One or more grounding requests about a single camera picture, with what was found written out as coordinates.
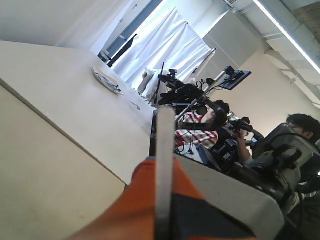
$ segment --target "orange fabric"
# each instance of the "orange fabric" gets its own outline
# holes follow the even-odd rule
[[[69,240],[154,239],[155,170],[155,160],[142,162],[134,171],[130,186],[119,199],[97,220],[69,238]],[[173,167],[172,191],[188,197],[204,199],[177,160],[174,161]],[[192,237],[190,240],[218,239]]]

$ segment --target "table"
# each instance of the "table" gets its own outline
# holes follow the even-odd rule
[[[129,184],[149,154],[153,107],[90,51],[0,41],[0,52],[0,85]],[[93,66],[124,95],[103,87]]]

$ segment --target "striped shirt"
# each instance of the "striped shirt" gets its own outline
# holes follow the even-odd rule
[[[184,123],[201,123],[203,116],[196,113],[188,112],[181,120]],[[204,147],[210,149],[218,141],[216,131],[200,131],[200,130],[177,130],[175,131],[176,144],[178,147],[187,144],[203,144]]]

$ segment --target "white plate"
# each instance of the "white plate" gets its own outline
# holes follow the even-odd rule
[[[121,91],[118,82],[114,80],[111,77],[106,76],[102,71],[100,71],[95,66],[93,67],[93,73],[95,78],[108,90],[115,94],[124,95],[124,93]]]

